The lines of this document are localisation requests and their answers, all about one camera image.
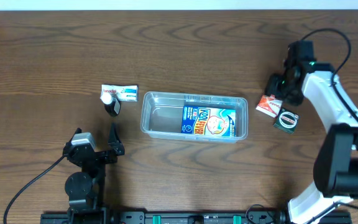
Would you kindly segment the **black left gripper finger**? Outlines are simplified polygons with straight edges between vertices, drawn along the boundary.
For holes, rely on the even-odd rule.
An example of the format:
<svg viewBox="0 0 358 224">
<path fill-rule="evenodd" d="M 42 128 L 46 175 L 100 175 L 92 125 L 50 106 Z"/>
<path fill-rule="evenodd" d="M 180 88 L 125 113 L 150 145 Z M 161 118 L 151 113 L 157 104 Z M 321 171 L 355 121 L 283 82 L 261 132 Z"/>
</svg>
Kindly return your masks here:
<svg viewBox="0 0 358 224">
<path fill-rule="evenodd" d="M 70 140 L 69 140 L 68 142 L 66 142 L 65 146 L 66 146 L 66 147 L 70 147 L 70 146 L 71 146 L 71 141 L 73 140 L 74 136 L 75 136 L 76 134 L 80 134 L 80 133 L 82 133 L 81 128 L 77 128 L 77 129 L 75 130 L 73 136 L 70 138 Z"/>
<path fill-rule="evenodd" d="M 116 131 L 116 125 L 114 123 L 111 123 L 108 137 L 108 146 L 110 150 L 113 150 L 117 156 L 123 156 L 125 154 L 124 145 L 119 139 Z"/>
</svg>

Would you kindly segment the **red orange Panadol box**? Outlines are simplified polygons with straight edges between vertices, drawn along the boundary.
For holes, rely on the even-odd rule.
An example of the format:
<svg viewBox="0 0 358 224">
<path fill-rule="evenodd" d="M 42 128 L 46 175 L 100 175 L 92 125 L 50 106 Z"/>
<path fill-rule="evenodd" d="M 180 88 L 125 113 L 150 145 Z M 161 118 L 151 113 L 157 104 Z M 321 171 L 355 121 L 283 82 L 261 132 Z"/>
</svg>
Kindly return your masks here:
<svg viewBox="0 0 358 224">
<path fill-rule="evenodd" d="M 282 104 L 283 101 L 276 99 L 274 95 L 262 95 L 258 105 L 255 108 L 264 114 L 276 118 L 280 112 Z"/>
</svg>

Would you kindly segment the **green round-label box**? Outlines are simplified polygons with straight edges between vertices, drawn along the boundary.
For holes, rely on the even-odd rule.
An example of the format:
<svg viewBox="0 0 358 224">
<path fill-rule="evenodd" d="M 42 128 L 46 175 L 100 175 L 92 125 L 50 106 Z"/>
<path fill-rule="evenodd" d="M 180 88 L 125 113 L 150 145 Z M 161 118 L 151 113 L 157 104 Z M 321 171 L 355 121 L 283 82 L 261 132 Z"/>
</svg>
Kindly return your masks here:
<svg viewBox="0 0 358 224">
<path fill-rule="evenodd" d="M 288 134 L 293 134 L 298 125 L 298 120 L 299 116 L 296 113 L 281 108 L 273 126 Z"/>
</svg>

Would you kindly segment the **dark bottle white cap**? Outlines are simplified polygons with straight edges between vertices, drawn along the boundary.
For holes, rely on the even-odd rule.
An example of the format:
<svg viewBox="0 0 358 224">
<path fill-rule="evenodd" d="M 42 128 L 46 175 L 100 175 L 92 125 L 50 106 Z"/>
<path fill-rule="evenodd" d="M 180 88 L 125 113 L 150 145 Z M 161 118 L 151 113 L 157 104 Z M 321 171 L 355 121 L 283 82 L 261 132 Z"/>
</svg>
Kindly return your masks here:
<svg viewBox="0 0 358 224">
<path fill-rule="evenodd" d="M 110 93 L 103 93 L 100 99 L 104 104 L 104 109 L 110 116 L 115 117 L 119 114 L 121 104 L 115 96 Z"/>
</svg>

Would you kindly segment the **blue Kool Fever box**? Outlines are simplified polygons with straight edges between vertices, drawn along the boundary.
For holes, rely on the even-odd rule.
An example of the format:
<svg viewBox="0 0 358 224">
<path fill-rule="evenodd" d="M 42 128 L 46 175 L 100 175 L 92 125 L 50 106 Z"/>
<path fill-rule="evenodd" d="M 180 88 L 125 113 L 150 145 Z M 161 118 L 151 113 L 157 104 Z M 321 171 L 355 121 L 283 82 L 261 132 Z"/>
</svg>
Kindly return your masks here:
<svg viewBox="0 0 358 224">
<path fill-rule="evenodd" d="M 185 106 L 181 133 L 213 138 L 234 137 L 236 135 L 236 111 L 203 106 Z"/>
</svg>

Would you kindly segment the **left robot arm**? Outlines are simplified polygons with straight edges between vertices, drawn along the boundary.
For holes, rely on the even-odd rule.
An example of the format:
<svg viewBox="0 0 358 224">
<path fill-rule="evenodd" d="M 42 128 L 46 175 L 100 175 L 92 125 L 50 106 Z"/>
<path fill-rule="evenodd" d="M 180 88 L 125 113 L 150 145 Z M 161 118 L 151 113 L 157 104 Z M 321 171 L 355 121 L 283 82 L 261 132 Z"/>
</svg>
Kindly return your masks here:
<svg viewBox="0 0 358 224">
<path fill-rule="evenodd" d="M 111 125 L 108 150 L 95 151 L 96 143 L 91 133 L 78 128 L 65 144 L 63 156 L 81 170 L 65 182 L 69 198 L 68 223 L 112 223 L 114 216 L 104 204 L 106 165 L 117 162 L 125 154 L 123 143 Z"/>
</svg>

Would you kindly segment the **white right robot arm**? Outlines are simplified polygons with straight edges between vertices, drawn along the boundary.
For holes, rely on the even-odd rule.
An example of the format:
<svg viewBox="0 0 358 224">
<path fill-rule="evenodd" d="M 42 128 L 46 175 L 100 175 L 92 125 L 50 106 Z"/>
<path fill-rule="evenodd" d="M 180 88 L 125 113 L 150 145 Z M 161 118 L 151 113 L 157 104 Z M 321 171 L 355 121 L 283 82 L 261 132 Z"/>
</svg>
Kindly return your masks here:
<svg viewBox="0 0 358 224">
<path fill-rule="evenodd" d="M 293 106 L 308 99 L 326 130 L 313 166 L 313 182 L 287 203 L 279 223 L 321 223 L 339 206 L 358 199 L 358 109 L 330 63 L 317 62 L 313 43 L 288 46 L 284 73 L 273 74 L 265 94 Z"/>
</svg>

